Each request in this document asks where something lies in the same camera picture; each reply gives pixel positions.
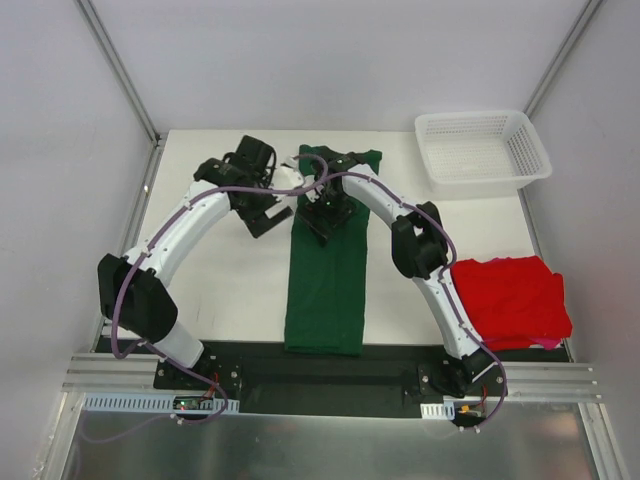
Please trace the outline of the green t shirt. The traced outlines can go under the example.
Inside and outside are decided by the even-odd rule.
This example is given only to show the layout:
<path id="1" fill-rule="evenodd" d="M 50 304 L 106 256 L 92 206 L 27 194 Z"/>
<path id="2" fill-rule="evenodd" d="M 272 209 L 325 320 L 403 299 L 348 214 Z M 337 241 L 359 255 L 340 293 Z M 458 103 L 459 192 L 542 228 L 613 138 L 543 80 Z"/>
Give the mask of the green t shirt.
<path id="1" fill-rule="evenodd" d="M 291 229 L 285 349 L 294 353 L 358 356 L 363 348 L 367 231 L 370 210 L 353 199 L 354 212 L 321 243 L 301 214 Z"/>

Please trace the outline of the white plastic basket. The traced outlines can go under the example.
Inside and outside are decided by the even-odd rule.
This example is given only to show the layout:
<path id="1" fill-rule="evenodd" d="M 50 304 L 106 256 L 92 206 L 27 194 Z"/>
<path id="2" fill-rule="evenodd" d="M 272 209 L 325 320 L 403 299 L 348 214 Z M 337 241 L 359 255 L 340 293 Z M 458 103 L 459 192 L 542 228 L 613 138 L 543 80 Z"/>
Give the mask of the white plastic basket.
<path id="1" fill-rule="evenodd" d="M 443 199 L 510 196 L 552 174 L 534 125 L 520 111 L 423 114 L 414 129 L 429 187 Z"/>

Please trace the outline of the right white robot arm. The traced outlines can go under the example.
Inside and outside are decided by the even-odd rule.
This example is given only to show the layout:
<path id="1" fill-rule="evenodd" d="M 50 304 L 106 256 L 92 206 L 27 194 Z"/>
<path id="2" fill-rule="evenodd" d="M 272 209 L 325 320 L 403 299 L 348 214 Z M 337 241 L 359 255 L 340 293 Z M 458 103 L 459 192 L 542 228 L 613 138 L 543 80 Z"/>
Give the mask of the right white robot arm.
<path id="1" fill-rule="evenodd" d="M 420 290 L 442 335 L 445 360 L 429 375 L 431 387 L 459 399 L 476 392 L 497 360 L 473 327 L 454 285 L 457 251 L 435 204 L 407 202 L 383 183 L 361 154 L 325 160 L 302 153 L 296 158 L 310 161 L 313 177 L 303 183 L 306 204 L 296 213 L 302 224 L 326 246 L 360 205 L 381 219 L 391 232 L 393 264 Z"/>

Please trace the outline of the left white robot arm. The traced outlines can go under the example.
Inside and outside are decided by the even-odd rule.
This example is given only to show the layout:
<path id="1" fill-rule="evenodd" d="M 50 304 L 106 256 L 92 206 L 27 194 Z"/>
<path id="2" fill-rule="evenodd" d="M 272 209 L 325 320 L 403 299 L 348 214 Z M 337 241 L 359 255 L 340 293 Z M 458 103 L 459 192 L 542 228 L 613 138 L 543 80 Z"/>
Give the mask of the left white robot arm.
<path id="1" fill-rule="evenodd" d="M 275 171 L 274 148 L 243 136 L 235 151 L 198 166 L 162 226 L 124 255 L 107 254 L 98 264 L 103 316 L 179 363 L 177 377 L 189 388 L 205 386 L 212 366 L 204 344 L 180 323 L 168 287 L 191 249 L 228 213 L 236 213 L 254 238 L 292 215 L 267 191 Z"/>

